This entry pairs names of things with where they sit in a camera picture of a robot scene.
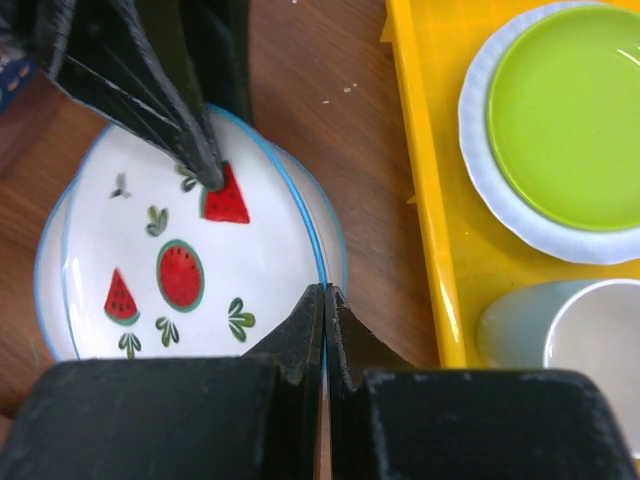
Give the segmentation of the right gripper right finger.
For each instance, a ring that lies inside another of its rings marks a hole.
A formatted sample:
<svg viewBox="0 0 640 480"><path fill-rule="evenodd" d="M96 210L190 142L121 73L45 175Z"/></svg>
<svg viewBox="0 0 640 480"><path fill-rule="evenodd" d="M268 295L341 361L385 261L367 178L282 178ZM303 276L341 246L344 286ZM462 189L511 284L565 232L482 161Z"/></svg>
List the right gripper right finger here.
<svg viewBox="0 0 640 480"><path fill-rule="evenodd" d="M420 369L328 287L337 479L635 479L595 384L567 370Z"/></svg>

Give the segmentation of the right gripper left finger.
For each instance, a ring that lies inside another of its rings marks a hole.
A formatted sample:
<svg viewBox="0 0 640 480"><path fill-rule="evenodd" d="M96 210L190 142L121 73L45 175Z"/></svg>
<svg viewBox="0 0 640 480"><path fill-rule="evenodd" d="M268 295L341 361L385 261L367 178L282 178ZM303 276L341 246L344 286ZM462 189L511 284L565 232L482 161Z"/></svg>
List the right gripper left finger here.
<svg viewBox="0 0 640 480"><path fill-rule="evenodd" d="M239 357L61 362L1 450L5 479L312 479L324 289Z"/></svg>

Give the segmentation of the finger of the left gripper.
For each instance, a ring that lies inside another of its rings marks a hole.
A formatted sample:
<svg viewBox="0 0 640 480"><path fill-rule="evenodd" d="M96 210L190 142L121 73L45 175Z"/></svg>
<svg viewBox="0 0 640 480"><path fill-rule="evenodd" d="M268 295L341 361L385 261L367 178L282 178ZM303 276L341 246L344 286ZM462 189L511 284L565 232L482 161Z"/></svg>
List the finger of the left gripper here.
<svg viewBox="0 0 640 480"><path fill-rule="evenodd" d="M207 107L250 118L249 17L247 1L32 1L29 40L71 98L219 190Z"/></svg>

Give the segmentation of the watermelon pattern plate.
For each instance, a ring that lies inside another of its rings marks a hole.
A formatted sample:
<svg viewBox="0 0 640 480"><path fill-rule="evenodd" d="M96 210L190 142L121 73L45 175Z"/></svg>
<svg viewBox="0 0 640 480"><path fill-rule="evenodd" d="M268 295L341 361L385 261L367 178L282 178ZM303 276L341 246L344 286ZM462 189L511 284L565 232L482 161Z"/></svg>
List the watermelon pattern plate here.
<svg viewBox="0 0 640 480"><path fill-rule="evenodd" d="M287 172L299 192L303 219L311 226L311 245L318 257L321 283L348 285L346 246L339 219L329 198L313 175L293 156L275 144L277 164ZM57 361L76 360L69 314L63 293L63 237L74 187L74 176L60 195L43 228L34 263L33 292L35 311L45 344Z"/></svg>
<svg viewBox="0 0 640 480"><path fill-rule="evenodd" d="M218 192L115 125L85 156L62 234L75 358L241 355L328 280L308 176L244 121L209 114Z"/></svg>

